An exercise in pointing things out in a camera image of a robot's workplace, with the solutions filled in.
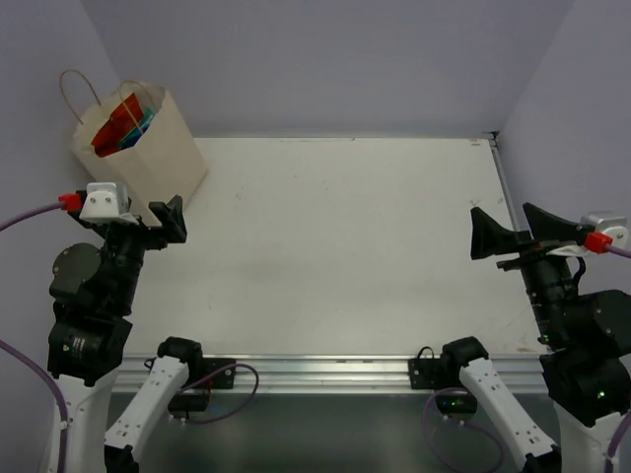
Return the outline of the beige paper bag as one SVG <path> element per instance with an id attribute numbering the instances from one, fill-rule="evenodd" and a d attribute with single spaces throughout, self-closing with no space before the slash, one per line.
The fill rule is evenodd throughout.
<path id="1" fill-rule="evenodd" d="M 149 203 L 167 203 L 175 195 L 188 203 L 208 172 L 175 100 L 162 86 L 126 80 L 103 99 L 93 94 L 95 103 L 80 113 L 64 90 L 64 77 L 70 72 L 59 75 L 61 96 L 78 121 L 70 150 L 95 181 L 122 183 L 131 199 L 130 212 L 156 227 L 159 221 Z M 98 157 L 93 138 L 130 94 L 136 95 L 144 114 L 147 108 L 154 111 L 151 126 L 133 147 Z"/>

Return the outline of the teal Fox's candy packet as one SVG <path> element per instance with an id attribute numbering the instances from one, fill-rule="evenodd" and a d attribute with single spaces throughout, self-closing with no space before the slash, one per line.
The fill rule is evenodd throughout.
<path id="1" fill-rule="evenodd" d="M 142 119 L 139 121 L 140 127 L 134 126 L 119 142 L 118 148 L 124 150 L 133 147 L 141 137 L 147 132 L 154 119 L 155 113 L 147 108 Z"/>

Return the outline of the red Real crisps packet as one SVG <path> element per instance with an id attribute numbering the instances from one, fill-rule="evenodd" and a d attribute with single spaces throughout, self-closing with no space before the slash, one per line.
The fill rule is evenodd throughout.
<path id="1" fill-rule="evenodd" d="M 130 94 L 109 116 L 93 138 L 91 144 L 98 157 L 106 157 L 121 149 L 121 143 L 129 132 L 137 130 L 136 124 L 144 117 L 144 111 L 135 94 Z"/>

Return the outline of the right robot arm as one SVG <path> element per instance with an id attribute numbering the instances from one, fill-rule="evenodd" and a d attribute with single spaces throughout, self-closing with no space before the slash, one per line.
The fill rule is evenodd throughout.
<path id="1" fill-rule="evenodd" d="M 474 260 L 499 257 L 521 273 L 539 342 L 539 362 L 561 440 L 543 432 L 501 381 L 474 337 L 444 346 L 439 374 L 467 389 L 501 435 L 520 472 L 618 472 L 619 446 L 630 429 L 630 297 L 620 290 L 582 294 L 590 254 L 627 257 L 628 221 L 590 212 L 573 222 L 531 203 L 523 232 L 503 228 L 478 207 L 470 211 Z"/>

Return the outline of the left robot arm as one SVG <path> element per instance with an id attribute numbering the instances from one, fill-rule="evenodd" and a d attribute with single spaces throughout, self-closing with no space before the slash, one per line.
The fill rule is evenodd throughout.
<path id="1" fill-rule="evenodd" d="M 59 452 L 49 462 L 63 472 L 137 472 L 147 439 L 175 394 L 205 374 L 199 343 L 168 338 L 131 405 L 112 427 L 106 424 L 144 256 L 184 243 L 187 231 L 178 195 L 150 203 L 160 222 L 154 228 L 117 210 L 113 196 L 106 198 L 103 214 L 86 215 L 97 201 L 97 194 L 87 191 L 63 200 L 69 216 L 104 241 L 101 247 L 74 244 L 53 263 L 49 293 L 55 322 L 48 335 L 47 371 L 64 403 L 51 437 Z"/>

